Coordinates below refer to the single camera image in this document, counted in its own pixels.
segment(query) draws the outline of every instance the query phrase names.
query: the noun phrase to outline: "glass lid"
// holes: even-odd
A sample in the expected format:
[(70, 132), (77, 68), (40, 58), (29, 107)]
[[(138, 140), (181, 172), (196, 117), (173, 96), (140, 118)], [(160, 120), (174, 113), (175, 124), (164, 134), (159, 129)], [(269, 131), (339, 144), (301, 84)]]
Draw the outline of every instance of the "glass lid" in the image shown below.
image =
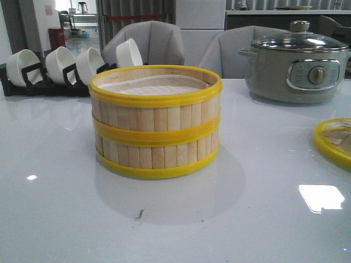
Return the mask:
[(290, 31), (254, 40), (252, 45), (256, 48), (298, 52), (339, 52), (348, 49), (347, 44), (308, 32), (308, 28), (307, 21), (293, 21), (290, 23)]

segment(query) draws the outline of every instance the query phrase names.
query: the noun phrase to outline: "control panel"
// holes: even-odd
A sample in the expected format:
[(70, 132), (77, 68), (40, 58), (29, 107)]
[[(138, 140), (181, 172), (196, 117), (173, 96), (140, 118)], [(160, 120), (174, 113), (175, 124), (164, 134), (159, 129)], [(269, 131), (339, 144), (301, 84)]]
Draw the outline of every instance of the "control panel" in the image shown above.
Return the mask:
[(338, 82), (339, 71), (337, 60), (297, 60), (290, 65), (286, 82), (293, 89), (325, 90)]

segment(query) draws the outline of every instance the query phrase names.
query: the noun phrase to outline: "bamboo steamer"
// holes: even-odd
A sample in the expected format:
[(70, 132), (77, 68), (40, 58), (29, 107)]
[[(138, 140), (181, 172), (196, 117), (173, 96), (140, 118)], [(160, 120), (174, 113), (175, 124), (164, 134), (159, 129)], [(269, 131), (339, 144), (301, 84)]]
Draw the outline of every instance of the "bamboo steamer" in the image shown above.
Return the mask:
[(99, 160), (145, 179), (203, 168), (218, 152), (221, 90), (216, 73), (197, 67), (135, 66), (97, 74), (89, 92)]

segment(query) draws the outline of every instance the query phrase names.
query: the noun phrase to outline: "white bowl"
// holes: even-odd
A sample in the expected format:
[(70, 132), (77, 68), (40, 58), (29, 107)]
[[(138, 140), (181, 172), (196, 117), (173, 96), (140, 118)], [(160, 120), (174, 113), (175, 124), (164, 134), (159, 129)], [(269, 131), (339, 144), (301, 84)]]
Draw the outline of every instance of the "white bowl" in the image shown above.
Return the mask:
[(116, 47), (116, 58), (118, 67), (143, 65), (139, 48), (132, 38), (124, 41)]
[[(64, 85), (66, 83), (62, 70), (74, 63), (76, 63), (76, 59), (72, 53), (65, 47), (59, 47), (46, 57), (48, 76), (54, 83)], [(69, 72), (67, 78), (71, 84), (76, 83), (74, 71)]]
[[(15, 86), (25, 87), (26, 83), (24, 82), (22, 76), (22, 68), (28, 67), (34, 64), (39, 63), (38, 57), (30, 50), (23, 49), (13, 55), (11, 55), (6, 61), (6, 73), (10, 81)], [(28, 80), (35, 84), (43, 80), (43, 77), (40, 73), (40, 70), (33, 70), (27, 74)]]
[(78, 74), (85, 85), (97, 74), (97, 69), (105, 64), (95, 48), (88, 48), (76, 58)]

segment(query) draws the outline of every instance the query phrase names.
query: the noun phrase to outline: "glossy table surface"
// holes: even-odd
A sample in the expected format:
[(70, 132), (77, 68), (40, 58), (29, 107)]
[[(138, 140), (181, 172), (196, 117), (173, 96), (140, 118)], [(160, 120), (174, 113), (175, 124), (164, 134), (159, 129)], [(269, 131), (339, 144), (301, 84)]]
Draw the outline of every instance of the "glossy table surface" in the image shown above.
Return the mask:
[(154, 181), (97, 162), (90, 98), (0, 94), (0, 262), (351, 262), (351, 172), (312, 143), (351, 81), (291, 105), (223, 80), (218, 157)]

